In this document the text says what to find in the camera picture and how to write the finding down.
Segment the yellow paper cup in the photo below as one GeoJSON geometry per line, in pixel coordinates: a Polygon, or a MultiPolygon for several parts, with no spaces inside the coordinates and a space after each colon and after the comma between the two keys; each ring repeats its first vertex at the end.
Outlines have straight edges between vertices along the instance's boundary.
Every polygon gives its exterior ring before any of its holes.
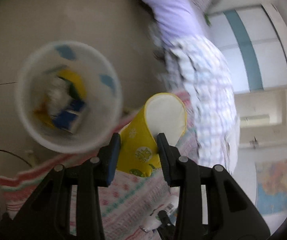
{"type": "Polygon", "coordinates": [[[157,136],[164,133],[175,146],[186,131],[187,113],[175,94],[159,93],[149,98],[133,120],[120,130],[121,148],[116,169],[138,177],[149,177],[161,168],[157,136]]]}

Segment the yellow paper packet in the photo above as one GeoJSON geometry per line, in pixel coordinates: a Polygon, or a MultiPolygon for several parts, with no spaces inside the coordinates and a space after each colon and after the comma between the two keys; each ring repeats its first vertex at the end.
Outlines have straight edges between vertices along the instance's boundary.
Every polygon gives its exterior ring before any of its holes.
{"type": "Polygon", "coordinates": [[[33,115],[45,126],[52,129],[58,129],[55,128],[53,124],[55,116],[49,115],[47,109],[48,97],[46,93],[54,77],[60,77],[69,83],[69,95],[71,96],[71,101],[82,100],[85,102],[87,93],[81,76],[72,71],[69,67],[61,66],[58,69],[46,72],[40,77],[36,82],[36,85],[41,88],[41,100],[33,110],[33,115]]]}

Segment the white tissue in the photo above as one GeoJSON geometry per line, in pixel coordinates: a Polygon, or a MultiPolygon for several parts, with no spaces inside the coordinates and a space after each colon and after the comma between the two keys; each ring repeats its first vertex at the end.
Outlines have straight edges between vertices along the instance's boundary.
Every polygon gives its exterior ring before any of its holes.
{"type": "Polygon", "coordinates": [[[54,77],[47,90],[47,109],[49,115],[58,115],[70,103],[69,83],[60,77],[54,77]]]}

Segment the white bottle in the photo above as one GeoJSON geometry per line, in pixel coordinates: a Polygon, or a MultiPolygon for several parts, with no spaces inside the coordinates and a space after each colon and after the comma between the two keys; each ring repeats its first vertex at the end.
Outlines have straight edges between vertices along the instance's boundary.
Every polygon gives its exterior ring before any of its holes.
{"type": "Polygon", "coordinates": [[[178,213],[179,197],[176,195],[170,195],[163,204],[160,204],[156,209],[148,215],[140,229],[148,233],[153,230],[157,230],[163,224],[163,220],[168,219],[167,224],[175,224],[178,213]]]}

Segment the white trash bin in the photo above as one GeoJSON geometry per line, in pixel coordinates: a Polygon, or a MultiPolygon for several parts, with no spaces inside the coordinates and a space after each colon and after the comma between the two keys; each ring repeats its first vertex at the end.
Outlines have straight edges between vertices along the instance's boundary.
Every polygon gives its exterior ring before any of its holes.
{"type": "Polygon", "coordinates": [[[98,50],[57,41],[28,57],[15,101],[21,123],[36,142],[59,153],[86,153],[101,146],[118,124],[122,89],[98,50]]]}

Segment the patterned bed sheet mattress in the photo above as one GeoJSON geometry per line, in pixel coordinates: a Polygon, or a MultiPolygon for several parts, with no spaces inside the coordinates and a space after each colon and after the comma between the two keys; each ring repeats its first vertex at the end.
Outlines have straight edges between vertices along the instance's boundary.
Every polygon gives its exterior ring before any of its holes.
{"type": "MultiPolygon", "coordinates": [[[[17,173],[13,178],[0,176],[9,216],[15,217],[52,167],[57,164],[76,166],[96,155],[96,151],[59,154],[30,170],[17,173]]],[[[161,170],[154,171],[147,178],[117,171],[112,184],[98,191],[106,239],[159,239],[156,232],[145,233],[140,225],[170,195],[161,170]]]]}

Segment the white door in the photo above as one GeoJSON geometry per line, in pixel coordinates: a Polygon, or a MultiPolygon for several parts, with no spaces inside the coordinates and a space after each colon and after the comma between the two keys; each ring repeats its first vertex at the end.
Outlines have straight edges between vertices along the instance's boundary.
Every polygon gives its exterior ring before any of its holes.
{"type": "Polygon", "coordinates": [[[235,96],[240,148],[287,145],[287,89],[235,96]]]}

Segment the plaid folded quilt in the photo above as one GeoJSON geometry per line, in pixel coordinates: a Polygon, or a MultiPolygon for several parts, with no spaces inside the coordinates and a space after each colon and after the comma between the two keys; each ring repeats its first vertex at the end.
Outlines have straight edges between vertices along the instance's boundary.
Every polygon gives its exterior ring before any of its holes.
{"type": "Polygon", "coordinates": [[[156,22],[150,24],[156,53],[165,62],[166,89],[187,107],[188,130],[177,142],[197,164],[220,164],[233,174],[238,160],[240,119],[225,57],[205,36],[171,38],[167,46],[156,22]]]}

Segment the white teal wardrobe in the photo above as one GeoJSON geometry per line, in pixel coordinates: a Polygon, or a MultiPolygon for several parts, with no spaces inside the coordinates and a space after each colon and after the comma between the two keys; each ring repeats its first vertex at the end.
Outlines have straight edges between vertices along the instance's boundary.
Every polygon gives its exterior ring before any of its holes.
{"type": "Polygon", "coordinates": [[[287,26],[274,5],[226,10],[208,20],[235,94],[287,88],[287,26]]]}

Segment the lavender bed sheet bed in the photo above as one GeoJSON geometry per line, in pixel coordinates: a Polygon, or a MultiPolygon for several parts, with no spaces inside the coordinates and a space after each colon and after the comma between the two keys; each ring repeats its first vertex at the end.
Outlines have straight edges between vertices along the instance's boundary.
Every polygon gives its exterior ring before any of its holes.
{"type": "Polygon", "coordinates": [[[154,14],[161,38],[168,47],[177,39],[205,36],[203,13],[195,13],[190,0],[142,0],[154,14]]]}

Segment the wall map poster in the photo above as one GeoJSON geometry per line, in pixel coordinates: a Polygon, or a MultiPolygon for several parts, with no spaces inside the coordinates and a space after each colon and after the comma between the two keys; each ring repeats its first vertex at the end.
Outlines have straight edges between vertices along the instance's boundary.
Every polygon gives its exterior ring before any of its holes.
{"type": "Polygon", "coordinates": [[[261,215],[287,211],[287,159],[255,163],[255,206],[261,215]]]}

